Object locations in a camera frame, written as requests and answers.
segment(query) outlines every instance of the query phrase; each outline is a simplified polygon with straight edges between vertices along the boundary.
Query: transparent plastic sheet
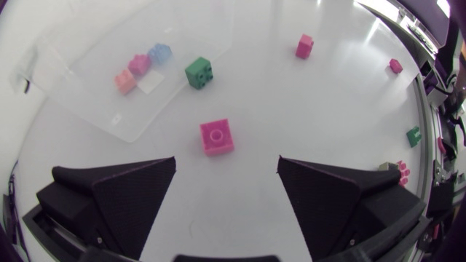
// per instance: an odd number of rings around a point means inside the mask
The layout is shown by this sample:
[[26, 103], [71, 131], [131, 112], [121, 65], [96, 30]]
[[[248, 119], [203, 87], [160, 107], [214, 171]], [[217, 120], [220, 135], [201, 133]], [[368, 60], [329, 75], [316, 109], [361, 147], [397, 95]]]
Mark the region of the transparent plastic sheet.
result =
[[[22, 90], [18, 83], [27, 79], [128, 142], [187, 86], [185, 67], [199, 56], [215, 60], [232, 43], [234, 0], [84, 0], [74, 7], [72, 17], [45, 31], [24, 55], [13, 87]], [[149, 94], [138, 87], [120, 93], [114, 77], [156, 43], [173, 53], [151, 67], [163, 81]]]

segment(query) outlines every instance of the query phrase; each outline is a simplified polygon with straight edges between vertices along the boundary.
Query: toy block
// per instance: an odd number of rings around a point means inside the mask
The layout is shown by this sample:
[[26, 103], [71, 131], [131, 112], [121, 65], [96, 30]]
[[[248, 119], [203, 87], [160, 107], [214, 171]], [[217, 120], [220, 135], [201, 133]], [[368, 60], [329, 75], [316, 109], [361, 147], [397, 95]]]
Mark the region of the toy block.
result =
[[387, 170], [398, 170], [399, 167], [397, 164], [393, 164], [390, 162], [385, 162], [379, 166], [379, 171], [387, 171]]
[[445, 149], [445, 146], [443, 146], [442, 137], [437, 138], [437, 144], [438, 144], [438, 149], [440, 149], [440, 152], [442, 152], [442, 154], [446, 154], [446, 149]]
[[303, 33], [299, 40], [298, 48], [296, 48], [296, 56], [303, 59], [308, 58], [313, 46], [314, 41], [312, 40], [312, 37]]
[[398, 182], [398, 184], [402, 187], [405, 187], [407, 183], [408, 183], [408, 178], [401, 178], [400, 182]]
[[172, 50], [166, 44], [155, 44], [155, 46], [152, 47], [148, 53], [148, 56], [151, 58], [151, 61], [158, 65], [162, 65], [163, 63], [165, 63], [165, 61], [168, 58], [170, 58], [171, 55]]
[[390, 68], [395, 74], [399, 74], [403, 70], [403, 67], [401, 66], [400, 62], [398, 62], [398, 60], [396, 59], [391, 59]]
[[415, 147], [417, 143], [422, 139], [422, 135], [418, 127], [414, 127], [412, 130], [409, 130], [406, 133], [406, 136], [408, 137], [409, 145], [412, 148]]
[[128, 64], [128, 69], [133, 75], [143, 76], [151, 66], [151, 60], [148, 55], [135, 55]]
[[212, 66], [209, 60], [199, 57], [185, 70], [189, 84], [197, 90], [202, 89], [207, 82], [212, 80]]
[[408, 177], [411, 174], [411, 171], [409, 169], [401, 171], [401, 177]]
[[118, 90], [126, 95], [131, 89], [136, 86], [136, 80], [131, 72], [127, 69], [123, 70], [120, 75], [115, 76], [115, 84], [118, 87]]
[[200, 125], [204, 153], [208, 156], [224, 154], [234, 150], [228, 119]]
[[398, 161], [396, 163], [398, 164], [400, 171], [403, 171], [406, 169], [406, 163], [403, 163], [403, 161]]

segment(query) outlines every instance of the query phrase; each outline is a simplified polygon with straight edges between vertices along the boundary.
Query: black cable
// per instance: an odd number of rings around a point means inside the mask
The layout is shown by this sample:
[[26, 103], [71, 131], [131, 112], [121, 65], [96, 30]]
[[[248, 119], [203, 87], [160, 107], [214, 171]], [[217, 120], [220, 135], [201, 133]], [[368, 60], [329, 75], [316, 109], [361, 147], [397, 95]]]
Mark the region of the black cable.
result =
[[18, 232], [18, 236], [20, 238], [20, 246], [23, 248], [28, 261], [31, 262], [31, 258], [29, 257], [28, 249], [26, 248], [26, 244], [24, 242], [23, 230], [21, 229], [21, 222], [20, 216], [17, 214], [16, 208], [16, 200], [15, 200], [15, 168], [17, 166], [17, 160], [15, 165], [12, 168], [11, 173], [9, 174], [9, 181], [8, 181], [8, 196], [9, 196], [9, 208], [12, 211], [13, 223], [14, 223], [14, 230]]

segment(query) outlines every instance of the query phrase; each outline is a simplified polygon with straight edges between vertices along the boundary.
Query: blue lego brick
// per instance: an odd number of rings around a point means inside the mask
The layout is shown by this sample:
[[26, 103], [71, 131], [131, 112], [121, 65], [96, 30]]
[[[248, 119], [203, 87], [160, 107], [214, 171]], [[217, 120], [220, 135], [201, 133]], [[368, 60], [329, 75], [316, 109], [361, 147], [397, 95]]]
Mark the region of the blue lego brick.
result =
[[172, 55], [172, 50], [166, 44], [156, 44], [147, 54], [151, 58], [152, 63], [162, 65]]

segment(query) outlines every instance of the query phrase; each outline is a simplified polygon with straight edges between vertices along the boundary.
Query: lego brick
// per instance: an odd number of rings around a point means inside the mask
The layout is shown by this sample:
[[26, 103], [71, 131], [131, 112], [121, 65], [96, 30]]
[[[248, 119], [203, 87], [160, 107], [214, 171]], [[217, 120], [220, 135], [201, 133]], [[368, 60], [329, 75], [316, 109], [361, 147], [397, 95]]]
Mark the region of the lego brick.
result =
[[201, 124], [200, 131], [206, 155], [215, 156], [234, 150], [228, 119]]
[[314, 41], [312, 40], [312, 37], [303, 33], [299, 40], [298, 47], [296, 48], [296, 56], [303, 59], [308, 58], [313, 46]]
[[398, 170], [399, 167], [397, 164], [393, 164], [390, 162], [385, 162], [379, 166], [379, 171], [386, 171], [386, 170]]
[[151, 58], [152, 63], [162, 65], [172, 55], [172, 50], [166, 44], [155, 44], [149, 50], [148, 56]]
[[151, 60], [148, 55], [135, 55], [128, 64], [128, 69], [135, 76], [143, 76], [150, 66]]
[[400, 186], [405, 187], [408, 183], [408, 178], [401, 178], [400, 182], [398, 183]]
[[403, 70], [403, 67], [401, 66], [400, 62], [398, 62], [398, 60], [396, 59], [391, 59], [390, 68], [395, 74], [399, 74]]
[[422, 139], [422, 135], [419, 131], [419, 127], [414, 127], [412, 130], [409, 130], [406, 133], [408, 137], [409, 145], [413, 148], [417, 145], [417, 143]]
[[127, 69], [123, 70], [120, 75], [115, 76], [114, 81], [116, 87], [123, 95], [126, 95], [136, 86], [136, 80], [134, 79], [134, 76]]
[[199, 57], [185, 69], [189, 84], [197, 90], [202, 89], [213, 78], [209, 60]]
[[442, 137], [437, 138], [437, 144], [438, 144], [438, 149], [440, 149], [440, 152], [442, 152], [442, 154], [446, 154], [446, 149], [445, 149], [445, 146], [443, 146]]
[[154, 91], [165, 77], [157, 71], [149, 70], [147, 74], [138, 81], [138, 87], [147, 95]]
[[403, 163], [403, 161], [397, 162], [398, 167], [400, 168], [400, 171], [403, 171], [406, 169], [406, 163]]
[[411, 174], [411, 171], [407, 169], [401, 172], [401, 177], [404, 178], [404, 177], [409, 176], [410, 174]]

